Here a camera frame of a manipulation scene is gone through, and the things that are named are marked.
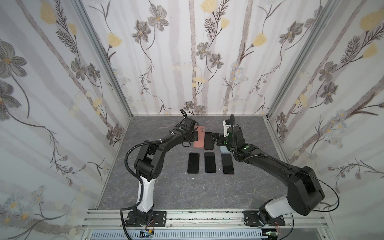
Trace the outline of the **light blue phone case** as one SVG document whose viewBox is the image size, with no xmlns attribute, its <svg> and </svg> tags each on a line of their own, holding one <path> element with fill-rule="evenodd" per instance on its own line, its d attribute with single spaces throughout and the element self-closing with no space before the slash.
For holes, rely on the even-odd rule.
<svg viewBox="0 0 384 240">
<path fill-rule="evenodd" d="M 220 146 L 220 152 L 222 154 L 231 154 L 232 152 L 230 150 L 227 149 L 227 147 L 225 146 Z"/>
</svg>

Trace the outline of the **pink phone case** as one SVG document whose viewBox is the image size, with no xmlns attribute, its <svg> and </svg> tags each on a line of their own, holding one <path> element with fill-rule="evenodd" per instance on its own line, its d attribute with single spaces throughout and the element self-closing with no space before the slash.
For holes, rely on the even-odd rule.
<svg viewBox="0 0 384 240">
<path fill-rule="evenodd" d="M 197 140 L 194 141 L 194 148 L 202 149 L 205 146 L 205 130 L 206 128 L 203 126 L 200 126 L 197 128 Z"/>
</svg>

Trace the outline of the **black phone case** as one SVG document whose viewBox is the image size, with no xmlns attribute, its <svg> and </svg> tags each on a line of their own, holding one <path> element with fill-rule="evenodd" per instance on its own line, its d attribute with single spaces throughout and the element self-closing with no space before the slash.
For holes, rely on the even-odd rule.
<svg viewBox="0 0 384 240">
<path fill-rule="evenodd" d="M 204 150 L 213 150 L 215 146 L 214 133 L 205 133 Z"/>
</svg>

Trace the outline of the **black phone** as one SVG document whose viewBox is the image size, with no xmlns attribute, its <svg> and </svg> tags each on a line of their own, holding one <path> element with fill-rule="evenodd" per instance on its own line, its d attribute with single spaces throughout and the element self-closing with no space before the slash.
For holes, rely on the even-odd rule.
<svg viewBox="0 0 384 240">
<path fill-rule="evenodd" d="M 216 158 L 215 153 L 206 152 L 204 153 L 205 159 L 205 172 L 206 173 L 216 173 Z"/>
</svg>

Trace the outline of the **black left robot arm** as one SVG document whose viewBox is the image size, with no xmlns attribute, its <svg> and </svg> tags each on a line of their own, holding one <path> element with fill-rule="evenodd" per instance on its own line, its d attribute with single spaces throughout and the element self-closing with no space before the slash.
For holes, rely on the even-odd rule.
<svg viewBox="0 0 384 240">
<path fill-rule="evenodd" d="M 138 199 L 133 210 L 137 223 L 149 225 L 154 218 L 154 187 L 160 175 L 168 151 L 178 145 L 191 143 L 198 139 L 197 121 L 184 117 L 170 133 L 156 141 L 144 141 L 128 150 L 124 157 L 127 171 L 138 180 Z"/>
</svg>

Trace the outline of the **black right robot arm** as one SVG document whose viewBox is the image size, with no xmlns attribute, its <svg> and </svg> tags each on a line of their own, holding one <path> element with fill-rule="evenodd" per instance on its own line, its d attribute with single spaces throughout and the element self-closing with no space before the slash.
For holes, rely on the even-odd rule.
<svg viewBox="0 0 384 240">
<path fill-rule="evenodd" d="M 297 167 L 274 158 L 246 142 L 234 118 L 223 121 L 224 132 L 217 134 L 217 146 L 226 147 L 237 162 L 262 169 L 287 187 L 287 194 L 265 202 L 256 213 L 256 226 L 269 226 L 285 214 L 307 216 L 325 198 L 325 193 L 310 167 Z"/>
</svg>

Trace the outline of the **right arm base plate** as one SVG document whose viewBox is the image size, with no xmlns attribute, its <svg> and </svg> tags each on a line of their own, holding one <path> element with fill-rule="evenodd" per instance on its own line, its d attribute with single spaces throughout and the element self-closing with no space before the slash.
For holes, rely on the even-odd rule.
<svg viewBox="0 0 384 240">
<path fill-rule="evenodd" d="M 278 227 L 285 226 L 285 219 L 283 216 L 272 218 L 265 211 L 243 211 L 244 224 L 247 227 Z"/>
</svg>

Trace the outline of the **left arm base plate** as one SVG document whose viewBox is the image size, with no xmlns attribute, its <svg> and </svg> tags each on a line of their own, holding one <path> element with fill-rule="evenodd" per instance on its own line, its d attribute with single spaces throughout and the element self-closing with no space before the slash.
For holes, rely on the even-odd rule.
<svg viewBox="0 0 384 240">
<path fill-rule="evenodd" d="M 166 211 L 152 211 L 142 213 L 140 211 L 129 212 L 124 218 L 126 227 L 165 227 L 167 219 Z"/>
</svg>

